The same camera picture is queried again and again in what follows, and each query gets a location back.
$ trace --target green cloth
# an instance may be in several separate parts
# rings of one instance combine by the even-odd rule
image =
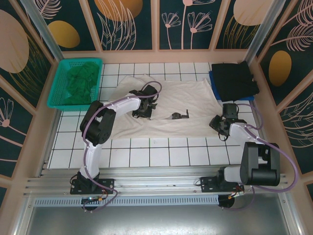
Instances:
[[[67,72],[67,91],[71,96],[64,100],[66,105],[91,104],[91,89],[97,85],[99,69],[96,63],[86,62]]]

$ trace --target white cloth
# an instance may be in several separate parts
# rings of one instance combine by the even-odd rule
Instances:
[[[126,96],[131,90],[141,90],[153,78],[127,76],[117,86],[110,101]],[[209,127],[215,115],[222,114],[222,107],[214,97],[211,86],[206,80],[194,82],[158,81],[162,91],[152,110],[151,120],[134,118],[129,112],[114,121],[112,139],[122,138],[200,138],[215,137],[217,132]],[[159,85],[151,83],[157,90]],[[168,120],[172,113],[186,115],[188,119]]]

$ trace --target green basket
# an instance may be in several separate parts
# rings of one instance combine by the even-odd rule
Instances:
[[[61,60],[57,72],[54,76],[52,87],[47,101],[49,108],[59,109],[62,111],[86,111],[90,104],[84,105],[65,105],[64,100],[70,97],[70,93],[67,91],[67,72],[75,66],[81,66],[85,62],[94,62],[99,66],[99,74],[97,85],[91,89],[91,101],[95,101],[98,98],[99,85],[101,80],[102,60],[99,58],[75,58]]]

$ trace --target black cloth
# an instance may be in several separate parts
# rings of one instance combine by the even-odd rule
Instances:
[[[212,64],[212,73],[223,102],[235,101],[260,92],[257,83],[252,81],[253,75],[246,61],[240,64]]]

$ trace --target yellow oval shape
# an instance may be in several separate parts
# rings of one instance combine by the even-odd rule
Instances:
[[[236,0],[234,18],[242,25],[253,26],[262,23],[273,0]]]
[[[125,12],[122,11],[120,1],[123,4]],[[129,19],[127,15],[127,9],[132,13],[135,18],[142,9],[142,0],[94,0],[99,11],[108,19],[113,21],[127,21]]]
[[[0,10],[0,68],[10,73],[21,72],[28,61],[27,34],[10,14]]]
[[[48,28],[58,45],[66,48],[73,48],[79,45],[79,34],[69,23],[54,21],[48,25]]]
[[[290,70],[290,55],[283,50],[279,50],[272,56],[269,63],[268,74],[271,84],[276,87],[283,85],[289,76]]]

